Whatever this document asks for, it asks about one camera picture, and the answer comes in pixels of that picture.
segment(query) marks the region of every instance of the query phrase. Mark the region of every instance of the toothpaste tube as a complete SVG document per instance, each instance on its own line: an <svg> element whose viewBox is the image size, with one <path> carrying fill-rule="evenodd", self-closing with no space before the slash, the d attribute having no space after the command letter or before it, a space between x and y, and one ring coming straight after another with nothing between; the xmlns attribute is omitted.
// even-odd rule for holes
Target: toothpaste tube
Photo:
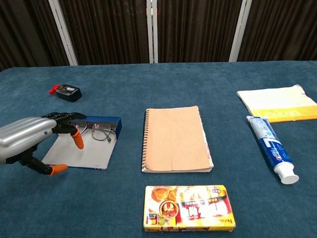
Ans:
<svg viewBox="0 0 317 238"><path fill-rule="evenodd" d="M299 177L293 172L294 165L268 120L251 116L247 116L247 120L262 145L274 172L281 178L281 182L283 184L296 183Z"/></svg>

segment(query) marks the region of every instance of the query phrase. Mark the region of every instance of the eyeglasses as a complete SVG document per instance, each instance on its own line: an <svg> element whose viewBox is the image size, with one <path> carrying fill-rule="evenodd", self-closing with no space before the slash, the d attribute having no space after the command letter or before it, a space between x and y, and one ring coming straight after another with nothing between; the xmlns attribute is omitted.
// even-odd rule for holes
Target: eyeglasses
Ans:
<svg viewBox="0 0 317 238"><path fill-rule="evenodd" d="M75 124L76 128L79 130L79 133L82 135L88 129L91 129L91 135L95 140L98 141L111 141L110 133L114 132L111 128L111 125L106 122L84 122L79 121Z"/></svg>

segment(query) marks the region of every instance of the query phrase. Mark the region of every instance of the blue tablecloth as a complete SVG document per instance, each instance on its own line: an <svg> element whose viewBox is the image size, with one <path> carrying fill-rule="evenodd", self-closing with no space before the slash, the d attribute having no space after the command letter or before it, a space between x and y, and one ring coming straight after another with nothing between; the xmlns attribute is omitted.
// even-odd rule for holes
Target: blue tablecloth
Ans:
<svg viewBox="0 0 317 238"><path fill-rule="evenodd" d="M300 84L317 101L317 61L170 63L11 68L0 73L0 126L50 112L118 116L122 131L108 170L69 168L44 176L19 163L0 166L0 237L315 237L317 120L273 124L300 180L283 185L265 162L238 90ZM70 84L83 97L48 91ZM214 169L141 172L144 111L198 105ZM39 145L43 158L55 137ZM146 185L223 184L232 232L145 233Z"/></svg>

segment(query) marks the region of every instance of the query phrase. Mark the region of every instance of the food box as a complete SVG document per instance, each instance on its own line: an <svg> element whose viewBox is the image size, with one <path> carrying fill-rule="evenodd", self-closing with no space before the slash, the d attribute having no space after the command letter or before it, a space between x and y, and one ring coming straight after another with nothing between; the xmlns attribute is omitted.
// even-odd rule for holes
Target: food box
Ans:
<svg viewBox="0 0 317 238"><path fill-rule="evenodd" d="M235 220L223 185L147 186L147 232L233 231Z"/></svg>

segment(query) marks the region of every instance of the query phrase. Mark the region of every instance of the robotic hand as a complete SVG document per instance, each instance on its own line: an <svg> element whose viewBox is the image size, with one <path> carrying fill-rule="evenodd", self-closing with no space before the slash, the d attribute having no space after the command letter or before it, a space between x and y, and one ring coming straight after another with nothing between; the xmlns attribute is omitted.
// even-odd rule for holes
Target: robotic hand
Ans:
<svg viewBox="0 0 317 238"><path fill-rule="evenodd" d="M24 118L0 128L0 164L21 165L44 175L54 175L67 169L67 165L48 166L37 158L33 152L38 144L53 133L70 133L79 149L84 148L83 139L70 121L85 119L80 113L50 113L42 117Z"/></svg>

